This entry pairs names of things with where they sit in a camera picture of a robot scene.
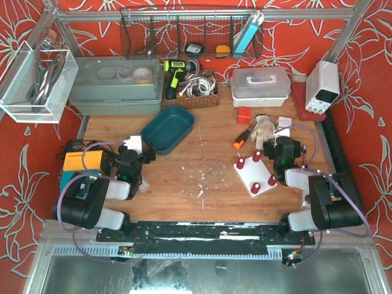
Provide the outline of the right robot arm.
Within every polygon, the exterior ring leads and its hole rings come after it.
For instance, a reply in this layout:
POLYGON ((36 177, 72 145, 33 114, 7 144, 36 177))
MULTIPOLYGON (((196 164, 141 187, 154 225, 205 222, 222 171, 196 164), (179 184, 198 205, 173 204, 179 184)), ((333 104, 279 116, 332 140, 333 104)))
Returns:
POLYGON ((348 174, 327 174, 311 170, 295 160, 301 156, 301 143, 274 131, 274 138, 263 143, 264 155, 273 161, 270 180, 301 190, 309 197, 309 207, 282 216, 288 232, 343 229, 364 223, 359 195, 348 174))

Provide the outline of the red spring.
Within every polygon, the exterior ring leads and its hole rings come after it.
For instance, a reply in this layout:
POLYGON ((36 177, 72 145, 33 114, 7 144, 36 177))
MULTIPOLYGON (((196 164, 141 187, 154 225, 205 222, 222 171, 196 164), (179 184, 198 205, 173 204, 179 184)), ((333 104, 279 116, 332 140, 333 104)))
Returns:
POLYGON ((236 163, 237 169, 238 169, 238 170, 243 169, 244 163, 245 163, 245 160, 244 160, 242 157, 240 157, 240 158, 238 159, 237 163, 236 163))
POLYGON ((276 183, 277 183, 277 180, 276 180, 275 176, 274 176, 274 175, 271 175, 270 178, 269 178, 269 180, 268 180, 268 185, 269 185, 269 186, 275 186, 276 183))
POLYGON ((261 152, 260 150, 257 150, 257 151, 253 154, 253 156, 252 156, 252 161, 253 161, 253 162, 258 162, 258 161, 260 160, 261 156, 262 156, 262 152, 261 152))
POLYGON ((261 188, 260 183, 253 183, 253 185, 251 187, 251 193, 254 195, 258 194, 260 188, 261 188))

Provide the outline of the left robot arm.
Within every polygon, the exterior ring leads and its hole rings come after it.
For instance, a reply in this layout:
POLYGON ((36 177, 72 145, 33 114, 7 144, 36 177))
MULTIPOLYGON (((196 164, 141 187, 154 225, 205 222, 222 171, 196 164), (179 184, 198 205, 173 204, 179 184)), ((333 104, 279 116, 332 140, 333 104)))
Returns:
POLYGON ((131 200, 147 186, 142 177, 145 164, 156 159, 152 143, 144 141, 142 135, 134 135, 120 142, 98 141, 85 148, 81 154, 82 171, 73 174, 61 190, 59 200, 53 208, 53 217, 63 230, 78 228, 106 228, 124 230, 130 216, 119 210, 104 207, 107 200, 131 200), (110 172, 96 173, 86 164, 86 154, 100 145, 118 145, 115 157, 114 176, 110 172))

